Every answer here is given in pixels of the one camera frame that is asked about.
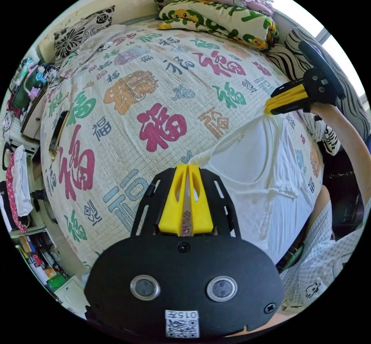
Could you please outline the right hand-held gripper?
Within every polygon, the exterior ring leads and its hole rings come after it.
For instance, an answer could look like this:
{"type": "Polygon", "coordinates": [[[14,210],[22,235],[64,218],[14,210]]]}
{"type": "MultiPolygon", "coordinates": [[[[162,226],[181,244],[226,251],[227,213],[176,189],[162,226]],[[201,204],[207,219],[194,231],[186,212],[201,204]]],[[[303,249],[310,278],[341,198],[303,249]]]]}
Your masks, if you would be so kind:
{"type": "Polygon", "coordinates": [[[339,98],[338,84],[331,82],[317,68],[307,70],[303,77],[284,83],[274,90],[266,101],[264,113],[281,115],[292,111],[310,112],[312,103],[335,106],[339,98]]]}

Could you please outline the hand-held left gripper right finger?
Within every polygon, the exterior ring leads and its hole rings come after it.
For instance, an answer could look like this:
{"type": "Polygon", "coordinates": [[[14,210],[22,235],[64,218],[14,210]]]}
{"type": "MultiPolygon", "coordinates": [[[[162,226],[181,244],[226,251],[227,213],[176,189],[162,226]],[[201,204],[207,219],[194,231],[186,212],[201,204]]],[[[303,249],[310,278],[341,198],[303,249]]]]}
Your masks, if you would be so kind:
{"type": "Polygon", "coordinates": [[[197,165],[189,165],[189,188],[193,236],[213,233],[214,225],[206,190],[197,165]]]}

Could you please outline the person's right hand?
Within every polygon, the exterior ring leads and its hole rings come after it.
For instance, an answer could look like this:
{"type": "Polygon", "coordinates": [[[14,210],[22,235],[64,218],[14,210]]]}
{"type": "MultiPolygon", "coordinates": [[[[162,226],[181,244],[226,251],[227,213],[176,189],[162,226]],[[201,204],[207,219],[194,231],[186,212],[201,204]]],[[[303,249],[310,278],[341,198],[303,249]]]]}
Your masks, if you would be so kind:
{"type": "Polygon", "coordinates": [[[318,118],[322,120],[326,120],[328,114],[332,110],[332,105],[330,104],[323,104],[323,103],[312,103],[310,105],[310,112],[316,115],[318,118]]]}

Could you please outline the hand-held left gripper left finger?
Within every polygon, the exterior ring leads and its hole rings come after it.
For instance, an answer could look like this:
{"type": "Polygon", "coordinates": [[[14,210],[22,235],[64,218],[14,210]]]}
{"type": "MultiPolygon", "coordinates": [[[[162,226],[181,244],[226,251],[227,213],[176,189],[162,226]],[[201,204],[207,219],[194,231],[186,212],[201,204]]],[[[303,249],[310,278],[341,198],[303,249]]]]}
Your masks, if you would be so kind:
{"type": "Polygon", "coordinates": [[[158,223],[161,233],[177,236],[181,234],[187,170],[187,165],[178,165],[173,169],[168,195],[158,223]]]}

